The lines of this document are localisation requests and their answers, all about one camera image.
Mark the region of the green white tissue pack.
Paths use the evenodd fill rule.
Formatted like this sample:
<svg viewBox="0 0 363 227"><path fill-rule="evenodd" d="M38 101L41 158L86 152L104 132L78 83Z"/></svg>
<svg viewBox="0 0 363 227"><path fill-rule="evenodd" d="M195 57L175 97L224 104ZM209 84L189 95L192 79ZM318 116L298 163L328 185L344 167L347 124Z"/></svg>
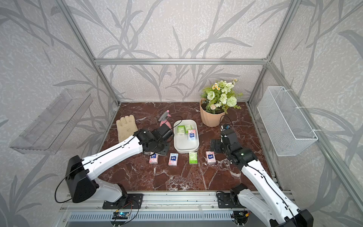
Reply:
<svg viewBox="0 0 363 227"><path fill-rule="evenodd" d="M185 135L186 129L184 125L177 126L177 134L180 136Z"/></svg>

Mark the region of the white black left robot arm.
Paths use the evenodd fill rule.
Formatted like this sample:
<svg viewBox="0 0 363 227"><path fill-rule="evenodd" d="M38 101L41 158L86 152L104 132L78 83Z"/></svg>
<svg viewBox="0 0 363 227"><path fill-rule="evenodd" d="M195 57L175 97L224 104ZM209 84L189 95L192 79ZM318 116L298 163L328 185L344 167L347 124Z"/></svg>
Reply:
<svg viewBox="0 0 363 227"><path fill-rule="evenodd" d="M129 202L126 190L116 184L99 179L109 168L140 153L151 152L166 156L170 148L169 138L173 130L166 124L149 131L140 129L126 140L95 155L72 157L67 166L65 181L73 203L81 203L90 198L109 203Z"/></svg>

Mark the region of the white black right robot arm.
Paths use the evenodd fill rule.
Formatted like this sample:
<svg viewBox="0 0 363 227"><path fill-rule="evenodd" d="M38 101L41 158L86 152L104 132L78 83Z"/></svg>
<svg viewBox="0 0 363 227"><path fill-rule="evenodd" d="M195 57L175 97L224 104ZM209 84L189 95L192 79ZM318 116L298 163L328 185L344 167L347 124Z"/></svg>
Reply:
<svg viewBox="0 0 363 227"><path fill-rule="evenodd" d="M234 205L250 210L268 227L311 227L314 218L308 210L298 208L267 174L255 153L242 147L231 126L221 126L221 139L211 140L211 151L223 153L231 164L252 182L262 196L259 199L244 184L231 190Z"/></svg>

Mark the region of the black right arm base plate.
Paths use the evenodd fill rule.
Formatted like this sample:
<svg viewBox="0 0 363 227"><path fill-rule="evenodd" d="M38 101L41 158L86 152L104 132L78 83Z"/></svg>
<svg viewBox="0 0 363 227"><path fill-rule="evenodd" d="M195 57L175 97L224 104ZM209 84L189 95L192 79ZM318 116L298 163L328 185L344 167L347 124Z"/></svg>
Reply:
<svg viewBox="0 0 363 227"><path fill-rule="evenodd" d="M223 191L216 191L218 207L221 209L233 209L233 208L243 208L243 206L235 200L235 197L231 193L226 193Z"/></svg>

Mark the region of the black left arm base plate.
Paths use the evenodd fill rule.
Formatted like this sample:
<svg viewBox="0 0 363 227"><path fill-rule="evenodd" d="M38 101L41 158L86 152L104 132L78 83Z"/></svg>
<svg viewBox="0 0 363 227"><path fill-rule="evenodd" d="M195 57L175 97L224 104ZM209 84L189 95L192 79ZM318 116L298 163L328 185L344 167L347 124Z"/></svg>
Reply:
<svg viewBox="0 0 363 227"><path fill-rule="evenodd" d="M102 209L117 210L117 209L139 209L142 205L144 194L128 194L123 195L116 202L104 201Z"/></svg>

